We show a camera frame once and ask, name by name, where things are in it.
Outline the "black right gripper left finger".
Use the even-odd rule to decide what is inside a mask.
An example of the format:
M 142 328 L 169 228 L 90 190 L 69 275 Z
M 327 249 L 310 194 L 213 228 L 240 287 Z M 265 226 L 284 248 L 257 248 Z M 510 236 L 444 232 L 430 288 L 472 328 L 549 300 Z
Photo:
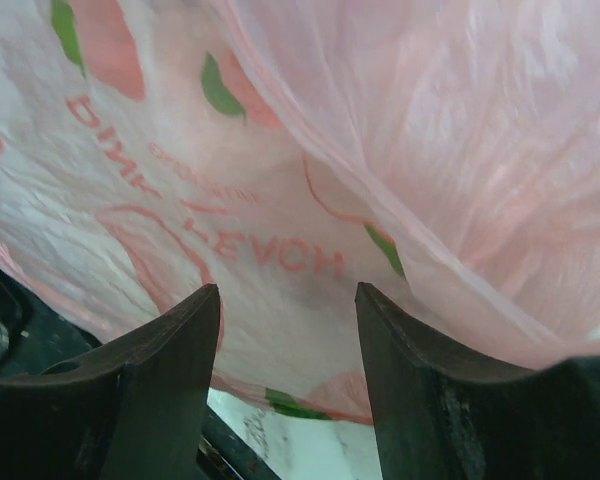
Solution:
M 39 375 L 0 379 L 0 479 L 193 479 L 221 302 L 208 284 Z

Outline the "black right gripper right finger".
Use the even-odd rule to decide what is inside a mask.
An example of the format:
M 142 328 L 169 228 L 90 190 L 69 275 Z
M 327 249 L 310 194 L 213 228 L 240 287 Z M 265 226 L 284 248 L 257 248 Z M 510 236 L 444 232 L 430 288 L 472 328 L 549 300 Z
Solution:
M 386 479 L 600 479 L 600 357 L 544 370 L 476 352 L 357 287 Z

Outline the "pink plastic bag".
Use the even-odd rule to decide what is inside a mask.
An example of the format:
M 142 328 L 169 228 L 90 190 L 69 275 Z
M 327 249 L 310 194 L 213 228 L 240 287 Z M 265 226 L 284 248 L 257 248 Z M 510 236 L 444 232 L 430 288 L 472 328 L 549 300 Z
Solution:
M 0 269 L 101 341 L 214 283 L 213 386 L 338 420 L 361 282 L 600 355 L 600 1 L 0 1 Z

